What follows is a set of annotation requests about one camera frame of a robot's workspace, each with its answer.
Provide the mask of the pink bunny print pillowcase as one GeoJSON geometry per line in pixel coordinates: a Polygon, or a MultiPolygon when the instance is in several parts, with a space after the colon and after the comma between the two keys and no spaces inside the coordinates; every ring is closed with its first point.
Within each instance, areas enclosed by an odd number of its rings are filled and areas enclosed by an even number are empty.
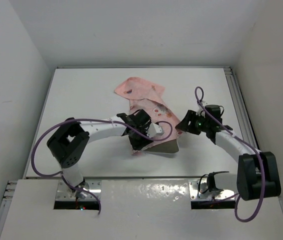
{"type": "Polygon", "coordinates": [[[114,90],[117,95],[129,100],[130,114],[142,109],[151,117],[153,123],[161,122],[159,125],[163,128],[164,134],[159,137],[160,139],[172,132],[168,139],[154,141],[142,151],[160,143],[175,140],[183,134],[182,131],[176,130],[180,120],[162,99],[164,91],[165,87],[140,77],[130,77],[114,90]]]}

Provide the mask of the grey pillow with orange flowers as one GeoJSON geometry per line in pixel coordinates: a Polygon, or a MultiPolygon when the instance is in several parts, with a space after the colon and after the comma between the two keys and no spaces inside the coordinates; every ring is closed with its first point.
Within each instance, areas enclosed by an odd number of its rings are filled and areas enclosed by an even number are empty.
{"type": "Polygon", "coordinates": [[[147,153],[159,155],[172,155],[179,152],[179,145],[177,139],[166,141],[158,145],[149,147],[145,150],[147,153]]]}

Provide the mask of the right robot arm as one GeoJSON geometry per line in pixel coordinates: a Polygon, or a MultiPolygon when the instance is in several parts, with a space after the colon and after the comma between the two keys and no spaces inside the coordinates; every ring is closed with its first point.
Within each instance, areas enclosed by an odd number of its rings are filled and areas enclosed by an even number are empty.
{"type": "Polygon", "coordinates": [[[245,200],[264,197],[278,197],[281,183],[275,155],[262,152],[236,139],[233,129],[223,124],[224,111],[219,105],[206,105],[199,111],[188,110],[182,121],[176,125],[178,131],[200,135],[205,133],[216,146],[222,148],[237,163],[237,173],[228,171],[211,172],[206,179],[206,191],[228,189],[245,200]]]}

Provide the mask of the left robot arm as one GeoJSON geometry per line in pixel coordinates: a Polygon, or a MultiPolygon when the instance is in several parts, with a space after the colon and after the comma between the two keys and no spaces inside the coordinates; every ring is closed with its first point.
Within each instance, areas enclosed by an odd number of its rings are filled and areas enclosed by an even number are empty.
{"type": "Polygon", "coordinates": [[[85,179],[78,161],[88,143],[108,137],[128,136],[132,148],[139,151],[163,133],[144,110],[139,110],[130,115],[118,113],[101,122],[73,121],[62,125],[49,138],[47,147],[60,165],[66,182],[72,187],[81,187],[85,179]]]}

